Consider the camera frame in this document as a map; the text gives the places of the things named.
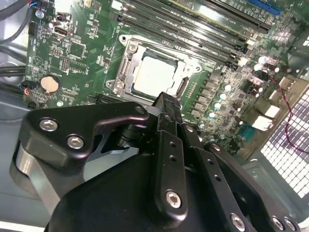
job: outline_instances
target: chip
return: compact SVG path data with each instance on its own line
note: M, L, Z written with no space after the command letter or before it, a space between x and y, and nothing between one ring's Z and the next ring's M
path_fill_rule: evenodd
M161 60L145 57L137 74L134 89L157 97L174 85L175 67Z

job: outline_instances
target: silver bolt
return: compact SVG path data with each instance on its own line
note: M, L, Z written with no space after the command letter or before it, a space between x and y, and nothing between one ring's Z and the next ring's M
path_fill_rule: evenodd
M231 221L233 225L241 232L244 232L246 227L243 221L236 215L236 214L231 214Z
M286 224L292 229L292 231L296 231L295 225L287 218L284 219Z
M273 217L273 218L272 218L272 221L275 223L275 225L276 225L281 231L284 230L284 227L283 227L282 223L281 223L276 217Z
M216 149L217 151L220 151L220 147L217 144L213 144L212 147Z
M136 49L137 49L137 47L136 47L135 45L133 45L133 44L131 44L131 45L129 46L129 51L130 51L130 52L135 52Z
M192 128L192 127L190 127L189 125L186 125L186 127L187 127L187 130L188 130L189 132L193 132L193 128Z
M43 119L40 122L40 128L45 131L55 131L58 128L58 124L51 119Z
M122 82L117 83L117 88L123 88L124 84Z
M175 209L178 209L182 204L182 201L180 200L178 194L173 191L168 191L166 193L166 200L170 204L170 206L172 206Z
M84 146L84 141L78 136L71 136L67 140L68 146L73 149L81 149Z

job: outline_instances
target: screw hole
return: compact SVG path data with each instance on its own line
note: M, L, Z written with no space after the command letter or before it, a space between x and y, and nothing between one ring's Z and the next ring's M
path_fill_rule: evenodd
M137 106L135 107L136 111L139 112L140 114L144 114L144 110L140 107L140 106Z
M213 164L214 164L214 163L213 163L213 161L212 161L212 160L210 160L210 159L208 159L207 161L208 161L208 163L210 163L211 165L213 165Z
M172 161L172 162L176 162L176 161L177 161L176 158L175 158L174 156L169 156L169 159L170 159L170 161Z
M173 142L170 142L169 145L170 145L171 147L176 147L176 144L174 144Z
M170 122L174 121L170 115L165 114L164 117Z
M216 178L217 181L221 182L221 178L218 175L214 175L214 178Z

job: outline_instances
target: red wire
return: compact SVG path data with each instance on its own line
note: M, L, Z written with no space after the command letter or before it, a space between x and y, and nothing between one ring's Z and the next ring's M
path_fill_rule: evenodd
M271 80L272 82L278 84L277 81L276 81L272 76L269 76L269 77L270 77L270 80ZM280 85L278 85L278 89L279 89L279 91L280 91L280 93L281 93L281 95L282 95L282 97L283 97L284 102L286 103L286 105L287 105L288 108L289 108L289 114L290 114L290 115L289 115L289 118L288 118L288 121L286 122L286 125L285 125L285 130L284 130L284 132L285 132L285 137L286 137L286 139L287 139L289 145L290 145L291 147L293 147L295 150L301 151L301 152L303 152L303 153L305 153L305 154L309 154L309 151L305 151L305 150L303 150L303 149L301 149L301 148L298 148L298 147L291 141L291 139L290 139L290 135L289 135L289 126L290 126L290 122L291 122L292 117L293 117L294 114L293 114L293 110L292 110L292 108L291 108L291 106L290 106L290 104L289 104L289 102L288 102L288 100L287 100L287 98L286 98L286 95L283 93L283 90L282 90L282 88L281 88Z
M28 96L30 95L29 90L27 88L24 89L24 93Z

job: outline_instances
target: cpu socket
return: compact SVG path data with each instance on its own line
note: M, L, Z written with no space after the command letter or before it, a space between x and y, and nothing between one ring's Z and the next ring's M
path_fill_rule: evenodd
M121 35L125 52L115 80L106 86L120 97L151 105L161 92L180 98L192 74L202 68L195 58L138 35Z

